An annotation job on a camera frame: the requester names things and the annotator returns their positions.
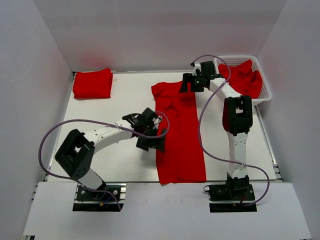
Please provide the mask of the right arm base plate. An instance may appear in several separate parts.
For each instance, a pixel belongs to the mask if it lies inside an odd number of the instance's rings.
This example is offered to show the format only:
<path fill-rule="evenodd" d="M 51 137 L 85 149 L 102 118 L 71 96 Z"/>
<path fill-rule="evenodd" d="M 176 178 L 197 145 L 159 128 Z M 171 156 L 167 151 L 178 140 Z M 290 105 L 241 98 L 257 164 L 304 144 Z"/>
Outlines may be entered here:
<path fill-rule="evenodd" d="M 208 194 L 210 213 L 254 213 L 257 212 L 256 197 L 252 184 L 233 187 L 225 184 L 207 184 L 203 191 Z"/>

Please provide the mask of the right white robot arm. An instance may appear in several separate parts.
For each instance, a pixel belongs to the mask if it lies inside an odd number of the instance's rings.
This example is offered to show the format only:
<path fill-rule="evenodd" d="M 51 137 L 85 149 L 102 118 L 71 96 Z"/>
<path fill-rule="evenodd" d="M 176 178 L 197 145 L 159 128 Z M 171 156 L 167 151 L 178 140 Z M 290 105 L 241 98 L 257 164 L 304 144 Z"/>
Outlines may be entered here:
<path fill-rule="evenodd" d="M 224 78 L 216 72 L 213 61 L 195 62 L 190 64 L 192 73 L 182 75 L 180 93 L 190 90 L 193 93 L 208 89 L 212 92 L 205 103 L 199 117 L 202 120 L 205 109 L 214 96 L 223 103 L 222 126 L 227 133 L 229 142 L 229 159 L 215 157 L 206 150 L 203 152 L 220 162 L 229 163 L 227 172 L 226 195 L 236 200 L 249 188 L 249 176 L 246 168 L 246 144 L 248 133 L 253 125 L 252 99 L 242 95 L 229 85 L 230 76 Z"/>

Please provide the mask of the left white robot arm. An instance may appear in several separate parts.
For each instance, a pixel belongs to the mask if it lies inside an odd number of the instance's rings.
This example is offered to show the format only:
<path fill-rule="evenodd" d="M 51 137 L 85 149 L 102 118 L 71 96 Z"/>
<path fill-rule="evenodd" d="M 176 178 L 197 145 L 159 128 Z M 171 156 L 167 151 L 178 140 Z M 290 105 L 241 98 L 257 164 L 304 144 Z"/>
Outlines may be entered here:
<path fill-rule="evenodd" d="M 91 168 L 94 155 L 113 144 L 137 138 L 136 147 L 148 151 L 165 150 L 168 128 L 159 129 L 168 117 L 161 111 L 146 108 L 142 113 L 131 113 L 115 123 L 103 123 L 102 128 L 89 132 L 71 130 L 55 154 L 55 160 L 71 180 L 88 189 L 94 199 L 105 196 L 107 185 Z"/>

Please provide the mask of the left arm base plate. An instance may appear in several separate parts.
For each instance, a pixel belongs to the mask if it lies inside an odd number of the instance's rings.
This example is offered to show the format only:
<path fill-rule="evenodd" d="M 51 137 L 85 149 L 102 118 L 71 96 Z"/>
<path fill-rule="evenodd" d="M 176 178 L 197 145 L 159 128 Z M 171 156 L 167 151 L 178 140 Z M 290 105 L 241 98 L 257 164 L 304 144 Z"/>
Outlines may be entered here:
<path fill-rule="evenodd" d="M 106 190 L 111 192 L 117 199 L 120 208 L 125 203 L 126 184 L 106 185 Z M 117 202 L 109 193 L 91 192 L 78 185 L 75 192 L 73 212 L 120 212 Z"/>

